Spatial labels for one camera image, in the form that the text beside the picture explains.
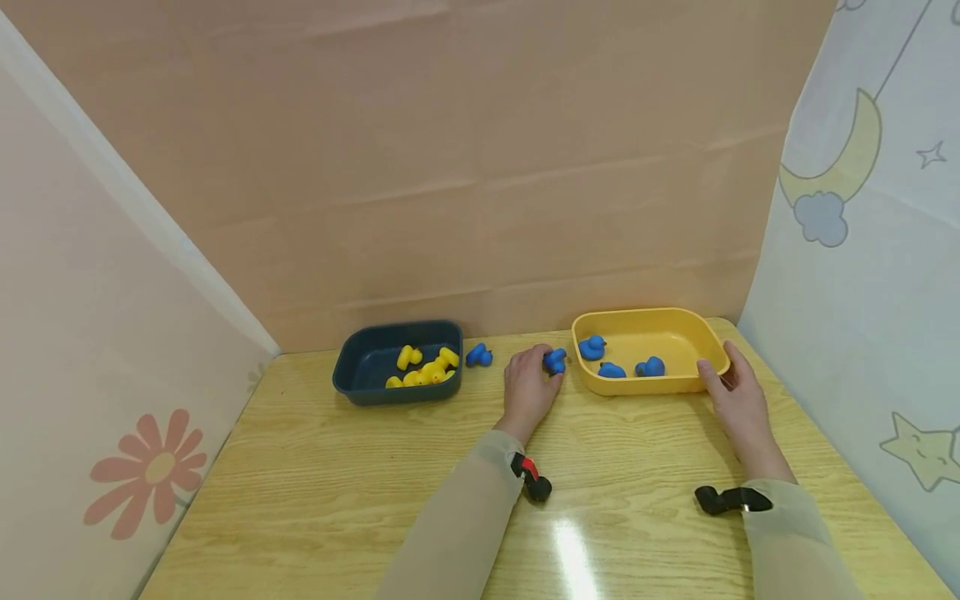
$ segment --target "left hand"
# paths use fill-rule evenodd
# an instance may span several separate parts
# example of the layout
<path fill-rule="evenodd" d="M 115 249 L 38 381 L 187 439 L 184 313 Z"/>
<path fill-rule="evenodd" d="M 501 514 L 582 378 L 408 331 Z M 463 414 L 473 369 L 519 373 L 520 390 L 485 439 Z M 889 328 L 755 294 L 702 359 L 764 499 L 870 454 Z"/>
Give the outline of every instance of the left hand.
<path fill-rule="evenodd" d="M 547 344 L 515 354 L 503 371 L 503 417 L 494 429 L 527 445 L 534 430 L 553 407 L 564 374 L 543 378 L 543 356 L 553 351 Z"/>

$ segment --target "dark blue tray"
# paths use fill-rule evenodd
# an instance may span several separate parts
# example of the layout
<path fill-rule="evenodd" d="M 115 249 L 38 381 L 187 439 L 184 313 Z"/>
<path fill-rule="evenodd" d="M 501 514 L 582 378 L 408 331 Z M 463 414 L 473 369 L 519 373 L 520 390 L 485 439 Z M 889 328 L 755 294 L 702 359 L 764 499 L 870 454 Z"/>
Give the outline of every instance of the dark blue tray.
<path fill-rule="evenodd" d="M 396 358 L 400 349 L 408 344 L 423 352 L 423 361 L 401 371 L 396 367 Z M 415 388 L 385 387 L 391 376 L 402 379 L 405 373 L 437 358 L 444 346 L 463 359 L 464 332 L 452 321 L 415 321 L 361 329 L 351 335 L 340 350 L 333 370 L 333 387 L 358 406 L 449 398 L 460 389 L 462 364 L 444 383 Z"/>

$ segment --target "right hand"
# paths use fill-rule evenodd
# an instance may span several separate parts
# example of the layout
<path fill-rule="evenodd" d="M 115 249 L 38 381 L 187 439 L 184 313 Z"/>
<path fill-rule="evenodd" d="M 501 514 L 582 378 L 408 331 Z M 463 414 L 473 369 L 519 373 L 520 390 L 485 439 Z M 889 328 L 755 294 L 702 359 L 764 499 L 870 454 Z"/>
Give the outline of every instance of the right hand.
<path fill-rule="evenodd" d="M 697 361 L 697 371 L 747 479 L 782 479 L 796 483 L 774 438 L 767 398 L 753 367 L 733 342 L 727 341 L 724 350 L 732 365 L 725 374 L 726 383 L 707 360 Z"/>

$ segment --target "rubber duck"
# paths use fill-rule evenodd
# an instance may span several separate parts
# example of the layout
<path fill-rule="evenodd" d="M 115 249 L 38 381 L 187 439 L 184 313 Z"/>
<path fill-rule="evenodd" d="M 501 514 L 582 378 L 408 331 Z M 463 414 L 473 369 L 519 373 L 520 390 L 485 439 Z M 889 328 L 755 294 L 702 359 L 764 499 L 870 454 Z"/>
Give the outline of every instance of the rubber duck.
<path fill-rule="evenodd" d="M 564 372 L 566 371 L 565 358 L 566 350 L 563 348 L 557 348 L 552 352 L 547 352 L 543 355 L 543 368 L 551 375 Z"/>
<path fill-rule="evenodd" d="M 607 342 L 605 342 L 601 336 L 591 335 L 578 344 L 577 348 L 580 350 L 580 355 L 584 357 L 584 360 L 600 360 L 603 358 L 604 351 L 606 351 L 604 348 L 606 345 Z"/>
<path fill-rule="evenodd" d="M 600 363 L 600 371 L 598 371 L 597 374 L 601 377 L 609 377 L 611 379 L 627 376 L 627 372 L 617 367 L 614 363 Z"/>
<path fill-rule="evenodd" d="M 400 355 L 396 358 L 396 367 L 401 371 L 406 371 L 410 365 L 418 365 L 423 360 L 423 352 L 412 346 L 404 346 L 400 349 Z"/>
<path fill-rule="evenodd" d="M 493 364 L 493 352 L 487 350 L 487 345 L 483 342 L 473 347 L 473 350 L 467 352 L 467 366 L 489 367 Z"/>
<path fill-rule="evenodd" d="M 437 360 L 430 361 L 429 363 L 423 365 L 418 369 L 421 373 L 427 377 L 433 377 L 435 373 L 443 375 L 446 372 L 446 361 L 443 358 L 438 358 Z"/>
<path fill-rule="evenodd" d="M 456 369 L 460 366 L 460 356 L 450 348 L 443 347 L 440 348 L 440 357 L 446 361 L 448 365 Z"/>
<path fill-rule="evenodd" d="M 438 358 L 420 367 L 420 373 L 429 383 L 443 383 L 446 376 L 446 361 Z"/>
<path fill-rule="evenodd" d="M 419 371 L 410 371 L 403 375 L 404 387 L 412 388 L 419 385 L 426 385 L 427 383 L 429 383 L 429 380 L 426 378 L 426 375 Z"/>
<path fill-rule="evenodd" d="M 636 363 L 634 373 L 637 377 L 663 377 L 666 374 L 666 365 L 659 356 L 651 356 L 644 363 Z"/>

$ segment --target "plastic tray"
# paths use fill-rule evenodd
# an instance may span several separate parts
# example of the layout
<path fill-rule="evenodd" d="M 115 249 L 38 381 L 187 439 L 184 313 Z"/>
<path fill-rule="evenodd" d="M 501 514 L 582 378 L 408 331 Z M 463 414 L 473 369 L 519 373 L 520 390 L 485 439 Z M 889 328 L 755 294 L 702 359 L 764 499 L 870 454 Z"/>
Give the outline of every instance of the plastic tray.
<path fill-rule="evenodd" d="M 358 406 L 442 400 L 456 394 L 463 376 L 462 366 L 443 383 L 412 388 L 385 387 L 392 375 L 402 379 L 406 372 L 418 367 L 412 365 L 406 372 L 396 367 L 400 349 L 408 344 L 423 352 L 421 365 L 437 358 L 444 346 L 462 360 L 464 332 L 452 321 L 416 321 L 361 329 L 351 335 L 340 350 L 333 369 L 333 387 Z"/>
<path fill-rule="evenodd" d="M 600 396 L 684 394 L 702 392 L 697 360 L 706 358 L 717 372 L 730 368 L 730 357 L 706 321 L 682 308 L 614 310 L 581 315 L 573 322 L 573 347 L 587 387 Z M 604 357 L 587 361 L 577 344 L 591 335 L 607 342 Z M 634 366 L 651 355 L 663 359 L 663 377 L 636 377 Z M 601 362 L 612 362 L 627 372 L 623 379 L 597 374 Z"/>

